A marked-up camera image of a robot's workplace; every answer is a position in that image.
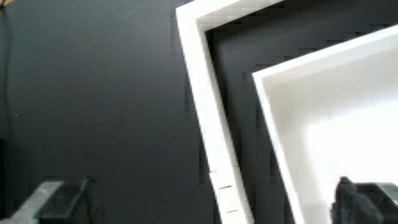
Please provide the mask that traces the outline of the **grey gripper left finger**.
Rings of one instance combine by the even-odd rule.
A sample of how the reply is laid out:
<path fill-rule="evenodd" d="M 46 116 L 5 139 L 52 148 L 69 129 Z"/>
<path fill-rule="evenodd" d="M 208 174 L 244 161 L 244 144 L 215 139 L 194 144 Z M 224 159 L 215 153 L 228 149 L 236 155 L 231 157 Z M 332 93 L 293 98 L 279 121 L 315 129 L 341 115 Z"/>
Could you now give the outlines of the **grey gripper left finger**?
<path fill-rule="evenodd" d="M 98 181 L 41 183 L 14 214 L 0 224 L 105 224 Z"/>

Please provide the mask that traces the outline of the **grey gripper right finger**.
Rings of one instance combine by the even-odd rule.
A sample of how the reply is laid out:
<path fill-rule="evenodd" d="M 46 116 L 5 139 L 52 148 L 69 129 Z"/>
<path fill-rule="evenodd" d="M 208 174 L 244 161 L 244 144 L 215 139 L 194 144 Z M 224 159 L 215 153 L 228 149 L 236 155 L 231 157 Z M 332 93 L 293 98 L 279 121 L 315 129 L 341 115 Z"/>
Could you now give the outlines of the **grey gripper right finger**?
<path fill-rule="evenodd" d="M 332 224 L 398 224 L 398 186 L 343 177 L 331 209 Z"/>

